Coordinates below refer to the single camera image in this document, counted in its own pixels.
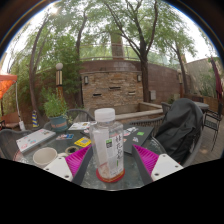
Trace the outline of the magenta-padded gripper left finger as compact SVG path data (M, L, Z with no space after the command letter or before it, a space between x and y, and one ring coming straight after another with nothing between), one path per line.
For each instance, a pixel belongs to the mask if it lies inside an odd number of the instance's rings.
M44 170L80 185L84 179L87 166L92 156L92 147L87 146L67 157L57 157L53 162L47 165Z

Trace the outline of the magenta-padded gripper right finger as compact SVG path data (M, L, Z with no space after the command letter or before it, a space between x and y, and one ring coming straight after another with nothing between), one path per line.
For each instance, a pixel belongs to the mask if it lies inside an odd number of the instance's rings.
M167 154L158 155L138 145L132 145L132 155L145 185L182 169L182 166Z

